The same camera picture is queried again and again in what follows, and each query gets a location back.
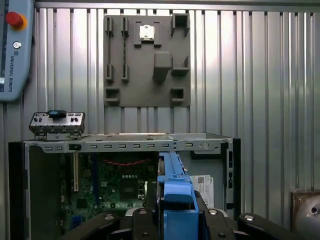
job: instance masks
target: corrugated metal wall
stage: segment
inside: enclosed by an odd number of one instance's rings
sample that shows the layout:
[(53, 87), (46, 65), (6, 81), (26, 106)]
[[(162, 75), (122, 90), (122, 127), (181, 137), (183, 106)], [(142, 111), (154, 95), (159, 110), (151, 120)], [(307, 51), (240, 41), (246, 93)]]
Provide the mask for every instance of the corrugated metal wall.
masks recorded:
[(242, 210), (288, 227), (290, 191), (320, 189), (320, 13), (189, 10), (190, 107), (105, 108), (104, 15), (185, 12), (170, 8), (38, 9), (32, 78), (20, 102), (0, 103), (0, 176), (7, 142), (33, 137), (36, 111), (86, 112), (90, 134), (234, 136), (242, 140)]

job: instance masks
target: green circuit board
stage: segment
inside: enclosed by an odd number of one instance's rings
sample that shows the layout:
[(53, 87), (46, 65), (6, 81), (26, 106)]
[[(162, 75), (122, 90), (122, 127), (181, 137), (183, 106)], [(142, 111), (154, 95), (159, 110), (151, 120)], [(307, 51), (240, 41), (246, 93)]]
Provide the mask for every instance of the green circuit board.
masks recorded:
[(60, 158), (62, 234), (101, 212), (123, 216), (145, 206), (148, 182), (157, 180), (156, 154), (77, 154)]

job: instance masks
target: metal bracket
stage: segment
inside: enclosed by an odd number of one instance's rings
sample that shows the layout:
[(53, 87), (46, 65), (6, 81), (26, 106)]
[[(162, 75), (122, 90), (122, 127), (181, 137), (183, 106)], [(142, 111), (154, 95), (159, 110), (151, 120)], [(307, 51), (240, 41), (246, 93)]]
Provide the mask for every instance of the metal bracket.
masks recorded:
[(85, 117), (83, 112), (36, 112), (32, 116), (29, 129), (36, 140), (79, 140), (85, 131)]

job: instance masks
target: red emergency stop button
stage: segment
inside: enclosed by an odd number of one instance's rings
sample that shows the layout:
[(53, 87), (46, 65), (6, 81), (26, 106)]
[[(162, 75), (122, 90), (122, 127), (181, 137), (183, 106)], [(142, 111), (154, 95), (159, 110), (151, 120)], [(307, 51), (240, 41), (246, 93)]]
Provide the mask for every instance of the red emergency stop button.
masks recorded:
[(10, 11), (5, 16), (6, 22), (13, 28), (19, 29), (24, 25), (23, 17), (14, 11)]

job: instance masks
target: gray tool holder board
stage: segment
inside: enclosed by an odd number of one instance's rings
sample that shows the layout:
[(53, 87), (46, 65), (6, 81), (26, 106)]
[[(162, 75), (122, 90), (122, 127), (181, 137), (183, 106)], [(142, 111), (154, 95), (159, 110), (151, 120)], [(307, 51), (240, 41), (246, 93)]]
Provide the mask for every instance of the gray tool holder board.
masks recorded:
[(104, 17), (104, 105), (190, 106), (190, 19)]

